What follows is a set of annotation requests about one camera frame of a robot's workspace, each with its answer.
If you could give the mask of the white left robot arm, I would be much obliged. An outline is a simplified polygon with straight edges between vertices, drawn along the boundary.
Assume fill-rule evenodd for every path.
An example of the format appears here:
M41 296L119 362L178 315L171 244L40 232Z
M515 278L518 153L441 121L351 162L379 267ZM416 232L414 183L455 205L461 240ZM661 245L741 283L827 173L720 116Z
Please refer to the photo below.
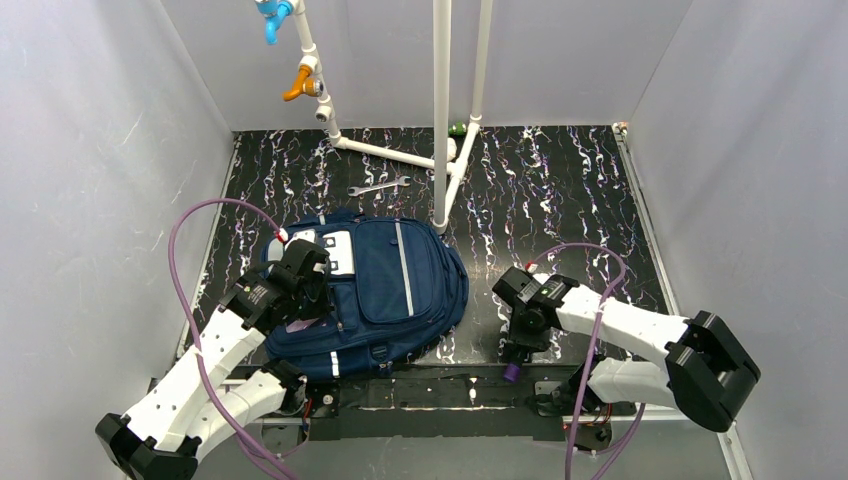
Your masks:
M296 396L306 374L273 360L226 394L218 389L275 329L331 311L329 266L325 248L295 239L281 259L236 280L192 347L151 391L125 413L99 421L95 433L112 463L131 479L190 479L208 453L236 435L249 453L266 460L270 476L291 477L245 426Z

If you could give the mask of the pink highlighter pen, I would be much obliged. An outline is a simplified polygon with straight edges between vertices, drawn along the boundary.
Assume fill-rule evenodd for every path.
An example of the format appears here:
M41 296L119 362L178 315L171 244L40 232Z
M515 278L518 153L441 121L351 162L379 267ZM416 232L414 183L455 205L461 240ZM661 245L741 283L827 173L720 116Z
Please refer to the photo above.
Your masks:
M306 330L311 327L313 324L317 322L317 319L308 319L308 320L296 320L290 324L285 326L286 333L296 333L299 331Z

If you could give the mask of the purple marker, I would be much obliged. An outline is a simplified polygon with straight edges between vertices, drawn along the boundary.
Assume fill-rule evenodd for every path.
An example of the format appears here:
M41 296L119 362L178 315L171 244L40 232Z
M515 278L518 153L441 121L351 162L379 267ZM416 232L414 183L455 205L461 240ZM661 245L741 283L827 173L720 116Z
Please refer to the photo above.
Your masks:
M520 361L510 361L506 364L502 377L509 383L516 383L521 375L523 363Z

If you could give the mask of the navy blue student backpack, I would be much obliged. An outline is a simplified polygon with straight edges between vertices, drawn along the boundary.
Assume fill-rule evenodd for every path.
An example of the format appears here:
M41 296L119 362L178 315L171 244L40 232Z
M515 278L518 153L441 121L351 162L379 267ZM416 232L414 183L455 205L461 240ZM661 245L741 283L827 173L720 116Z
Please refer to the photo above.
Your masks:
M387 374L438 342L463 318L470 281L455 248L430 224L340 209L285 230L314 229L330 255L333 311L306 330L269 334L263 347L311 381Z

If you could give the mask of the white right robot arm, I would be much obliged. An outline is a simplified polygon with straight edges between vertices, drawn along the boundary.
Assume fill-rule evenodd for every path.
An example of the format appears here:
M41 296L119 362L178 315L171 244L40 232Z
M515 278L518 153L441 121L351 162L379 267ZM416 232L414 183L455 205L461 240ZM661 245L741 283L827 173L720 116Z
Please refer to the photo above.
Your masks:
M651 312L605 298L575 279L516 267L498 279L493 292L510 309L504 347L509 382L518 379L531 355L549 348L553 329L592 336L634 354L632 360L600 355L585 361L545 395L559 410L650 404L725 432L762 377L727 323L707 311L692 318Z

